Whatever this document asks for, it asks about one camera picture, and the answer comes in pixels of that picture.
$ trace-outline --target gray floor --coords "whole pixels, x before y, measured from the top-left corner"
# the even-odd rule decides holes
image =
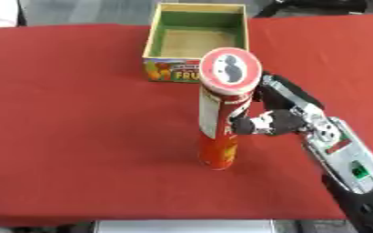
[[[246,4],[248,15],[255,15],[271,1],[272,0],[21,0],[29,25],[86,23],[147,25],[157,2]],[[373,13],[373,0],[369,1],[369,12]]]

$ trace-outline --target red cylindrical can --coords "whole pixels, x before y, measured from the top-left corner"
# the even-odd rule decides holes
[[[226,169],[237,151],[231,120],[247,113],[262,67],[248,51],[223,47],[202,58],[199,72],[199,157],[213,169]]]

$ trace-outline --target open box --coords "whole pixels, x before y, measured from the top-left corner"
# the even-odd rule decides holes
[[[248,51],[245,5],[158,4],[143,54],[148,77],[195,83],[200,58],[218,47]]]

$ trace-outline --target robotic hand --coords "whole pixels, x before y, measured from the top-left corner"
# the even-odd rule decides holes
[[[282,76],[265,73],[254,99],[267,112],[239,117],[232,129],[239,135],[277,136],[295,132],[322,166],[322,182],[360,233],[373,233],[373,153],[345,121],[325,116],[314,97]]]

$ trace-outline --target red table surface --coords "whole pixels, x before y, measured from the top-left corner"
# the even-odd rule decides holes
[[[249,31],[266,70],[303,86],[373,149],[373,15],[250,20]],[[146,80],[147,33],[0,29],[0,225],[344,217],[295,136],[241,137],[232,168],[202,166],[198,85]]]

